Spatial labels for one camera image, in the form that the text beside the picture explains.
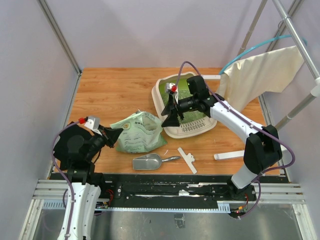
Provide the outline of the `green cat litter bag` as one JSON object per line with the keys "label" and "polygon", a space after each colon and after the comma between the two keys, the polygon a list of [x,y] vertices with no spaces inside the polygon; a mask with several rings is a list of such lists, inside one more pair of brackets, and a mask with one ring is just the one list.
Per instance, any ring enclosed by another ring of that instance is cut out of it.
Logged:
{"label": "green cat litter bag", "polygon": [[166,145],[161,124],[158,117],[140,110],[111,124],[112,129],[123,129],[118,137],[116,150],[121,153],[148,153]]}

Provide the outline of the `metal litter scoop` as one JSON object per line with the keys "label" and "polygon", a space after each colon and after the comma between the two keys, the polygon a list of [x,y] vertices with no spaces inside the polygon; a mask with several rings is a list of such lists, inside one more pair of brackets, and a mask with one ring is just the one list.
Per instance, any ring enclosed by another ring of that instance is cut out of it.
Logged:
{"label": "metal litter scoop", "polygon": [[136,171],[152,171],[157,170],[162,163],[179,160],[180,156],[170,156],[162,158],[157,153],[149,153],[143,156],[136,157],[132,160],[132,168]]}

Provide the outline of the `white plastic bag clip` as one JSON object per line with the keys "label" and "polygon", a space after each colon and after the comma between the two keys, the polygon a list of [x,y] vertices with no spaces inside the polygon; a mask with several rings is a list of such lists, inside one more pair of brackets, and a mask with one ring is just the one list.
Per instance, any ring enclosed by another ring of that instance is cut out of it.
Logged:
{"label": "white plastic bag clip", "polygon": [[188,165],[191,172],[193,174],[196,174],[197,170],[193,165],[193,162],[195,161],[194,156],[191,153],[186,154],[181,147],[179,147],[177,150],[180,153],[180,155],[182,156],[182,158],[184,159],[184,161],[186,162],[186,164]]}

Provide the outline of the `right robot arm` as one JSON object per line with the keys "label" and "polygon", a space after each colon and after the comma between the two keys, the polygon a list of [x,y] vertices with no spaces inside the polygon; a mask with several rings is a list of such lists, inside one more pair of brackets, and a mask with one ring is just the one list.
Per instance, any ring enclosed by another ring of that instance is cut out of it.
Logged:
{"label": "right robot arm", "polygon": [[161,112],[165,116],[162,127],[178,127],[184,113],[198,111],[235,133],[245,144],[243,166],[235,173],[226,188],[232,200],[240,199],[245,189],[266,169],[278,162],[283,154],[278,131],[272,126],[262,126],[235,110],[223,97],[210,93],[203,77],[192,76],[186,81],[190,96],[177,99],[178,86],[166,83],[164,91],[168,102]]}

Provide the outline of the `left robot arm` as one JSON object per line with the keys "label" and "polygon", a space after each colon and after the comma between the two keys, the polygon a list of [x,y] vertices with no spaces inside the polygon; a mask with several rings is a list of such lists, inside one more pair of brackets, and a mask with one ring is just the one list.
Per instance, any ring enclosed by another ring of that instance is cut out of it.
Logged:
{"label": "left robot arm", "polygon": [[90,133],[71,122],[57,136],[53,161],[67,182],[67,200],[59,240],[89,240],[98,198],[107,193],[103,173],[95,172],[93,158],[103,147],[113,148],[122,128],[100,125],[99,133]]}

